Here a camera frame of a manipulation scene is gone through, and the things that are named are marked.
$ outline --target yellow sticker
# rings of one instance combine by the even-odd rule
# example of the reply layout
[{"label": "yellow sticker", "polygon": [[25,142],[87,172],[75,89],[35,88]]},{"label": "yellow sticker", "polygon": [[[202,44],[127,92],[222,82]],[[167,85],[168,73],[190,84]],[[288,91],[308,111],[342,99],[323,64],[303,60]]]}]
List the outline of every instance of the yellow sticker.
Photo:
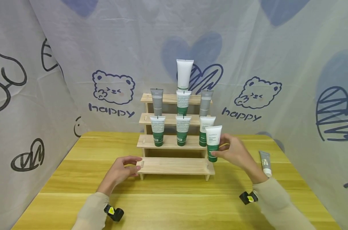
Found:
[{"label": "yellow sticker", "polygon": [[110,207],[108,213],[114,215],[114,208]]},{"label": "yellow sticker", "polygon": [[254,202],[254,199],[253,199],[252,196],[247,196],[247,198],[248,198],[248,201],[249,201],[249,202],[251,202],[251,203]]}]

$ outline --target wooden table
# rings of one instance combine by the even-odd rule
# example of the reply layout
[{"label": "wooden table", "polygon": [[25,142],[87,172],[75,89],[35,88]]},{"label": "wooden table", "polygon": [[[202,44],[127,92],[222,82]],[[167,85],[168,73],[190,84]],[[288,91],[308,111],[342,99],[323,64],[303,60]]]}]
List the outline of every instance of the wooden table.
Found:
[{"label": "wooden table", "polygon": [[[139,135],[103,132],[83,135],[13,229],[71,229],[79,209],[95,192],[114,160],[142,155],[136,147]],[[317,229],[340,229],[271,138],[239,137],[259,164],[258,150],[271,153],[273,176]],[[246,206],[239,199],[242,192],[252,190],[247,175],[223,159],[214,163],[214,167],[216,175],[208,182],[203,176],[189,175],[146,175],[143,181],[139,177],[128,179],[110,196],[110,203],[122,208],[124,217],[119,223],[107,219],[104,229],[273,229],[256,203]]]}]

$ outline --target white cosmetic tube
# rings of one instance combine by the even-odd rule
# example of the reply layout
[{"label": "white cosmetic tube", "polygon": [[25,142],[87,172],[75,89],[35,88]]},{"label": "white cosmetic tube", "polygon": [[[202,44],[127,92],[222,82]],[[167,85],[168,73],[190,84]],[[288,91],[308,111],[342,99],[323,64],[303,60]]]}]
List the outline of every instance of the white cosmetic tube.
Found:
[{"label": "white cosmetic tube", "polygon": [[188,90],[194,60],[177,59],[178,90]]},{"label": "white cosmetic tube", "polygon": [[210,109],[211,98],[213,95],[213,90],[201,90],[201,104],[199,106],[199,116],[205,117]]},{"label": "white cosmetic tube", "polygon": [[207,155],[210,162],[217,162],[217,157],[211,155],[212,151],[218,151],[220,145],[221,129],[223,126],[206,127]]},{"label": "white cosmetic tube", "polygon": [[184,146],[192,117],[176,116],[175,118],[177,120],[177,145]]},{"label": "white cosmetic tube", "polygon": [[206,127],[213,126],[216,117],[199,117],[200,128],[199,128],[199,145],[202,147],[206,146]]},{"label": "white cosmetic tube", "polygon": [[261,156],[261,164],[262,164],[262,170],[266,176],[271,177],[271,161],[270,161],[270,153],[259,151]]},{"label": "white cosmetic tube", "polygon": [[153,141],[160,147],[164,143],[165,116],[150,116]]},{"label": "white cosmetic tube", "polygon": [[192,91],[177,90],[177,114],[186,116]]},{"label": "white cosmetic tube", "polygon": [[163,89],[150,89],[152,95],[153,112],[155,116],[163,114]]}]

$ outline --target white tube cap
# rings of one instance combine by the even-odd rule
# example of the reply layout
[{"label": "white tube cap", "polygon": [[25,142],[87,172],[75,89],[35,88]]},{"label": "white tube cap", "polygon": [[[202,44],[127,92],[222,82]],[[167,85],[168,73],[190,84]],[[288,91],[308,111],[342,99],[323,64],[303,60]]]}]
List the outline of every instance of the white tube cap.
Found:
[{"label": "white tube cap", "polygon": [[264,174],[266,174],[267,177],[271,177],[271,169],[263,169]]}]

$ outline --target fabric backdrop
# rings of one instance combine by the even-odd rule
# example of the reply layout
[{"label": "fabric backdrop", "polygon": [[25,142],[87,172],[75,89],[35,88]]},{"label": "fabric backdrop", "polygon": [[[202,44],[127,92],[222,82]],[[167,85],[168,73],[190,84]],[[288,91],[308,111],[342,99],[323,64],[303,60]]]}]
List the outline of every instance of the fabric backdrop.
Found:
[{"label": "fabric backdrop", "polygon": [[0,229],[82,133],[142,131],[177,58],[216,125],[274,138],[348,229],[348,0],[0,0]]}]

